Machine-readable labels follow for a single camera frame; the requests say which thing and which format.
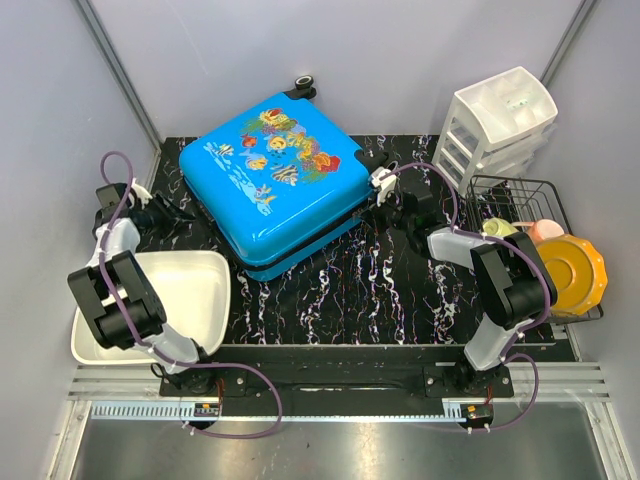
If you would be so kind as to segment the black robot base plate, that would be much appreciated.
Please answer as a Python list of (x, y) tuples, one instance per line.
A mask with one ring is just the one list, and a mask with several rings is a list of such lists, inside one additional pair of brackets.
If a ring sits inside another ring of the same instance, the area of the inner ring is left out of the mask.
[(572, 364), (568, 341), (518, 344), (507, 354), (508, 365), (475, 373), (463, 348), (454, 346), (226, 346), (218, 351), (219, 369), (194, 369), (169, 375), (157, 364), (152, 374), (166, 397), (259, 397), (274, 385), (281, 396), (301, 393), (367, 391), (426, 398), (484, 397), (514, 394), (513, 369), (532, 363)]

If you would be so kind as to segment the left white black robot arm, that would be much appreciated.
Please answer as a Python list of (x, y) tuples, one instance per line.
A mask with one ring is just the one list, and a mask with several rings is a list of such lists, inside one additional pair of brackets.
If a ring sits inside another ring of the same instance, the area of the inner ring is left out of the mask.
[(94, 253), (67, 277), (94, 340), (104, 349), (137, 350), (152, 358), (152, 373), (182, 393), (214, 391), (216, 372), (203, 363), (204, 349), (168, 324), (160, 296), (135, 257), (143, 235), (170, 235), (195, 217), (138, 185), (111, 183), (96, 196)]

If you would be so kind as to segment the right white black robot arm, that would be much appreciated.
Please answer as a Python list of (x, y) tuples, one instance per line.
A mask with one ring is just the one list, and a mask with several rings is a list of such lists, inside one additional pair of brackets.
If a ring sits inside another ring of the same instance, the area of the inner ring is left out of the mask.
[(431, 206), (429, 197), (392, 194), (384, 202), (371, 200), (363, 218), (403, 232), (418, 255), (473, 273), (483, 317), (462, 357), (444, 374), (447, 386), (472, 397), (498, 376), (516, 337), (546, 320), (558, 291), (527, 234), (495, 237), (465, 231), (447, 225)]

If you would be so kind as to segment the blue fish print suitcase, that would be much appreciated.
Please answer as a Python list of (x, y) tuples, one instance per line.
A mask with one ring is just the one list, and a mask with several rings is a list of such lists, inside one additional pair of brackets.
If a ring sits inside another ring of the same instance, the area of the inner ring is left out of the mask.
[(366, 152), (312, 102), (310, 75), (180, 153), (185, 184), (246, 274), (270, 281), (359, 222), (386, 153)]

